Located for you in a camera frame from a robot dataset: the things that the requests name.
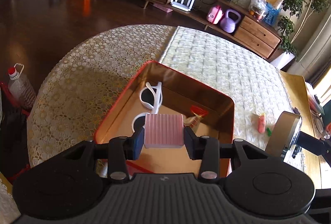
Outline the pink ribbed case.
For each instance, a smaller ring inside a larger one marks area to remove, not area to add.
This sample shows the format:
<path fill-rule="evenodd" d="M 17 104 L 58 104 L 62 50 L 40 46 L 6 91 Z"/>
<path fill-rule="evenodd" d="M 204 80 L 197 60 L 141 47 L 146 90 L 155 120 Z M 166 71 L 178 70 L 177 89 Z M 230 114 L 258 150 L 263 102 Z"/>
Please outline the pink ribbed case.
<path fill-rule="evenodd" d="M 144 128 L 146 148 L 181 148 L 184 145 L 182 114 L 148 114 Z"/>

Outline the round silver tin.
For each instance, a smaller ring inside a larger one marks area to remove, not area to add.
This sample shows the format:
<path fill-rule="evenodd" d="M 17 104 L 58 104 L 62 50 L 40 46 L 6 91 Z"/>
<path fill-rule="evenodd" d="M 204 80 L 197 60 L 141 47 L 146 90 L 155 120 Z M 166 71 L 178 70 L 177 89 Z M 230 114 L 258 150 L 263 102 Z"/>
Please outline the round silver tin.
<path fill-rule="evenodd" d="M 272 130 L 265 152 L 288 162 L 295 150 L 301 126 L 301 115 L 282 112 Z"/>

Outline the pink small bottle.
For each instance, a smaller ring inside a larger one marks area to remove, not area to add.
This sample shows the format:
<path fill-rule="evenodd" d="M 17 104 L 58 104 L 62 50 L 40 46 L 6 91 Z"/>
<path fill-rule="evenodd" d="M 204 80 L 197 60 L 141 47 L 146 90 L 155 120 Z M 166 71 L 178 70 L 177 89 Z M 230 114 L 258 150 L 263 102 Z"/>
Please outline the pink small bottle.
<path fill-rule="evenodd" d="M 266 125 L 266 118 L 265 118 L 265 114 L 262 113 L 258 119 L 258 132 L 259 133 L 265 132 L 265 125 Z"/>

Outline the white frame sunglasses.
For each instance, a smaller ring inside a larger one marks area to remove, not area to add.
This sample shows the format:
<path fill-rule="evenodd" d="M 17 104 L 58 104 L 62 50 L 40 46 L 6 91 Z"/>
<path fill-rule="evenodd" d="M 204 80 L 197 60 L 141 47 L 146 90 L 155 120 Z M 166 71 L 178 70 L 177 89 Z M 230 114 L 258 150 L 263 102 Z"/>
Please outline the white frame sunglasses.
<path fill-rule="evenodd" d="M 162 82 L 158 82 L 156 86 L 152 86 L 149 82 L 145 83 L 145 87 L 139 93 L 141 105 L 150 110 L 142 112 L 134 117 L 131 127 L 132 131 L 139 131 L 145 125 L 145 118 L 148 114 L 157 114 L 163 102 Z"/>

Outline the pink small case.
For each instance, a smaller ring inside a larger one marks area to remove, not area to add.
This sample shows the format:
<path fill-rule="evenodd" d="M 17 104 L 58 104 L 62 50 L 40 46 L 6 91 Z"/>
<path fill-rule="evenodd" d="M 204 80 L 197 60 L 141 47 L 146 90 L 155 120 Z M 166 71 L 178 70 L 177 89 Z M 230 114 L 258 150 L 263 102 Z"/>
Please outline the pink small case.
<path fill-rule="evenodd" d="M 222 17 L 223 17 L 223 10 L 220 5 L 217 5 L 217 6 L 213 6 L 209 10 L 206 19 L 208 22 L 216 25 L 219 23 Z"/>

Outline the quilted cream table mat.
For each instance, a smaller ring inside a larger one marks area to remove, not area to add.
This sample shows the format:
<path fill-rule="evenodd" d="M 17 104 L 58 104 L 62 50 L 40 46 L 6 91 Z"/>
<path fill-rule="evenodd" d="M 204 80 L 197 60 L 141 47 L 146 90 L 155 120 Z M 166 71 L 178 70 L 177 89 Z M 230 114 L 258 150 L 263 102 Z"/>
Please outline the quilted cream table mat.
<path fill-rule="evenodd" d="M 295 107 L 285 73 L 226 39 L 183 26 L 161 26 L 159 62 L 229 96 L 235 104 L 234 138 L 266 148 L 269 136 L 257 130 L 264 114 L 274 127 L 283 111 Z"/>

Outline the yellow wood-grain mat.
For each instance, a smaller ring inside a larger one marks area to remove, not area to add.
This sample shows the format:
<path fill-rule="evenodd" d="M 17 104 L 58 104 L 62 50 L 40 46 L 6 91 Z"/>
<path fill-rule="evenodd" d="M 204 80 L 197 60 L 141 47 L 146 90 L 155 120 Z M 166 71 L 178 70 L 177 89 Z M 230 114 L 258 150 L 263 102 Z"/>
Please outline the yellow wood-grain mat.
<path fill-rule="evenodd" d="M 304 78 L 283 71 L 279 73 L 287 89 L 291 106 L 297 108 L 302 116 L 301 130 L 316 138 Z M 317 189 L 330 188 L 330 167 L 321 156 L 315 156 L 303 149 L 295 158 L 289 157 L 285 161 L 309 175 Z"/>

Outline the red white candy packet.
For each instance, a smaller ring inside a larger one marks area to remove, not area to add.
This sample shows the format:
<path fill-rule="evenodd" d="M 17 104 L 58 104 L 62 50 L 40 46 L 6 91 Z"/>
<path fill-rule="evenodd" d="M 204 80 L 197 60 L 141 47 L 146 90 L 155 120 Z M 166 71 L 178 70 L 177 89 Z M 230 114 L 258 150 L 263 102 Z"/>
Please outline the red white candy packet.
<path fill-rule="evenodd" d="M 197 128 L 201 120 L 209 113 L 207 110 L 195 105 L 190 107 L 190 112 L 193 113 L 193 116 L 184 118 L 183 123 L 184 126 L 190 127 L 191 129 Z"/>

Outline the blue picture box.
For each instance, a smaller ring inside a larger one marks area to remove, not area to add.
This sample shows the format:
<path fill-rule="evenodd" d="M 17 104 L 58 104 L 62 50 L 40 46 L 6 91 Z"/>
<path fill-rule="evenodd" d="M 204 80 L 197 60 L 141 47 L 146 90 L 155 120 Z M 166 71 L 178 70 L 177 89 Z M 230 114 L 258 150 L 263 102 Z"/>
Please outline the blue picture box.
<path fill-rule="evenodd" d="M 263 18 L 263 21 L 269 26 L 274 26 L 280 10 L 274 8 L 270 3 L 266 4 L 266 8 L 267 12 L 265 17 Z"/>

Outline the purple kettlebell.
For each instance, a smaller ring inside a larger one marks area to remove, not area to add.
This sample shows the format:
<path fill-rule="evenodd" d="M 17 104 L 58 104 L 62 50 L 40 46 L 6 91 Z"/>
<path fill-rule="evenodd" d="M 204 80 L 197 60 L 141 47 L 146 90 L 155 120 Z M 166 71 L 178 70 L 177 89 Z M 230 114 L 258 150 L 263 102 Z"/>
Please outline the purple kettlebell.
<path fill-rule="evenodd" d="M 229 16 L 230 13 L 234 14 L 237 17 L 237 19 L 236 20 L 231 19 Z M 220 27 L 223 31 L 231 34 L 235 31 L 236 24 L 240 21 L 240 19 L 241 19 L 241 15 L 237 11 L 228 9 L 225 12 L 224 18 L 220 22 Z"/>

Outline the red metal tin box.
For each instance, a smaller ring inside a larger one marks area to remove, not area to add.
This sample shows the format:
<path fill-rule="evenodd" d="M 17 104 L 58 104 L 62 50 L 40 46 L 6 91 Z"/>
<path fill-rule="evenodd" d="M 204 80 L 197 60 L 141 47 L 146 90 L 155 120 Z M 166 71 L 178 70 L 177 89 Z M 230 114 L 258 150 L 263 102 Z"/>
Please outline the red metal tin box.
<path fill-rule="evenodd" d="M 143 64 L 110 108 L 95 132 L 96 143 L 107 143 L 118 136 L 131 136 L 133 120 L 150 111 L 140 101 L 141 90 L 146 83 L 156 86 L 158 82 L 162 84 L 163 93 L 158 111 L 162 119 L 191 117 L 191 109 L 198 108 L 207 114 L 195 134 L 216 138 L 224 144 L 232 142 L 235 104 L 229 96 L 161 63 L 149 61 Z M 127 162 L 129 173 L 198 174 L 201 162 L 191 160 L 184 146 L 167 144 L 174 141 L 173 138 L 159 138 L 161 146 L 157 147 L 154 140 L 149 140 L 153 147 L 143 147 L 138 160 Z"/>

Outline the lace tablecloth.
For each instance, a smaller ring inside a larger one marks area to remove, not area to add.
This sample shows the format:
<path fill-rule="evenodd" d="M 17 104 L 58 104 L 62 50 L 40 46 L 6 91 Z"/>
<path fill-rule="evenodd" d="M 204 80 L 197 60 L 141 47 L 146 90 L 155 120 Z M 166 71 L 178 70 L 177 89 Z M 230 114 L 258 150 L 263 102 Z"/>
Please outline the lace tablecloth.
<path fill-rule="evenodd" d="M 128 81 L 146 61 L 161 58 L 174 32 L 166 25 L 122 26 L 68 52 L 43 81 L 28 117 L 30 165 L 92 140 Z"/>

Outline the tall green potted plant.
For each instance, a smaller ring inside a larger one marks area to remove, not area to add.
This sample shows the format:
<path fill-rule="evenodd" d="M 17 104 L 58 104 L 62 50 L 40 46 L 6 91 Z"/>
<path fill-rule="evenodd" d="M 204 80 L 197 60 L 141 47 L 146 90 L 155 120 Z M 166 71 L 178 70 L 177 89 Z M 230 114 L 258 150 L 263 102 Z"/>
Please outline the tall green potted plant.
<path fill-rule="evenodd" d="M 282 43 L 278 46 L 280 55 L 272 64 L 281 69 L 289 62 L 296 59 L 298 50 L 294 46 L 294 41 L 305 27 L 312 14 L 320 14 L 330 6 L 329 0 L 284 0 L 277 22 L 277 32 L 280 34 Z"/>

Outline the wooden tv cabinet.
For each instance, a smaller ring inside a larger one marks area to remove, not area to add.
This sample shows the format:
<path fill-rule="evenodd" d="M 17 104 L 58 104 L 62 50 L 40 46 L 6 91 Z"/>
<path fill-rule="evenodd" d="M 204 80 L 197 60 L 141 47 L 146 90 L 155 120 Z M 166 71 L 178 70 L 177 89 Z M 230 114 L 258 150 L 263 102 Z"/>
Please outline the wooden tv cabinet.
<path fill-rule="evenodd" d="M 228 0 L 145 0 L 147 3 L 157 3 L 177 13 L 187 16 L 221 33 L 226 39 L 247 48 L 264 59 L 269 59 L 282 43 L 276 30 L 258 20 L 246 9 Z M 223 16 L 216 24 L 207 20 L 209 10 L 219 6 Z M 226 17 L 234 20 L 235 29 L 227 32 L 221 28 L 220 22 Z"/>

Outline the plastic oil bottle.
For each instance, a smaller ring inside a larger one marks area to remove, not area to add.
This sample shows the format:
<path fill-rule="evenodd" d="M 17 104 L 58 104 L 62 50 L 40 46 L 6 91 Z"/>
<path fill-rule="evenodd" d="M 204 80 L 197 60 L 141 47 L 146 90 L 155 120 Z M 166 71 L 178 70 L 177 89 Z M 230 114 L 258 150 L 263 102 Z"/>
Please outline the plastic oil bottle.
<path fill-rule="evenodd" d="M 25 66 L 21 63 L 16 63 L 8 69 L 9 83 L 8 88 L 14 99 L 25 110 L 31 110 L 35 99 L 36 92 L 24 73 Z"/>

